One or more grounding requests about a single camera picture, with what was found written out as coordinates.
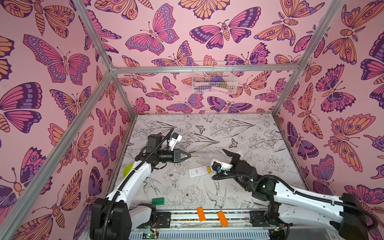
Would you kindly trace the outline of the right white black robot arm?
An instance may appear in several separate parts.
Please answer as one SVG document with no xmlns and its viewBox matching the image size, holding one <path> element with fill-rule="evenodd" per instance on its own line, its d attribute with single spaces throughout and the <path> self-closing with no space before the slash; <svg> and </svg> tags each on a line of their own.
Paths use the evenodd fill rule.
<svg viewBox="0 0 384 240">
<path fill-rule="evenodd" d="M 324 228 L 345 240 L 367 240 L 375 230 L 377 218 L 365 210 L 352 194 L 318 194 L 288 185 L 274 175 L 259 175 L 257 169 L 241 160 L 238 153 L 223 150 L 230 163 L 212 161 L 215 181 L 234 179 L 252 197 L 268 202 L 268 209 L 257 221 L 288 228 L 299 224 Z"/>
</svg>

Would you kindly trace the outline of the white remote control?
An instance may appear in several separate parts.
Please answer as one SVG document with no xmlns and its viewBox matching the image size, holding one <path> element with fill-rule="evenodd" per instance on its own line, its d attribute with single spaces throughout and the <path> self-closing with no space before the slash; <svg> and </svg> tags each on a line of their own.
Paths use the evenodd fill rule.
<svg viewBox="0 0 384 240">
<path fill-rule="evenodd" d="M 201 177 L 205 175 L 210 175 L 213 172 L 211 166 L 202 166 L 189 169 L 190 178 Z"/>
</svg>

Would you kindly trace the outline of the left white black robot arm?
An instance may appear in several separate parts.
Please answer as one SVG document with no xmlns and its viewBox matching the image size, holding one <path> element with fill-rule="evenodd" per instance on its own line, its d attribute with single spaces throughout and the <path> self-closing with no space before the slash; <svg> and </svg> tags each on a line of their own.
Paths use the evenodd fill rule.
<svg viewBox="0 0 384 240">
<path fill-rule="evenodd" d="M 93 204 L 89 230 L 91 240 L 127 240 L 132 230 L 140 226 L 153 228 L 159 224 L 156 206 L 141 204 L 130 209 L 130 205 L 142 183 L 158 169 L 159 163 L 178 164 L 191 158 L 191 154 L 175 147 L 181 140 L 182 136 L 172 130 L 166 136 L 148 136 L 147 145 L 135 157 L 132 169 L 122 182 Z"/>
</svg>

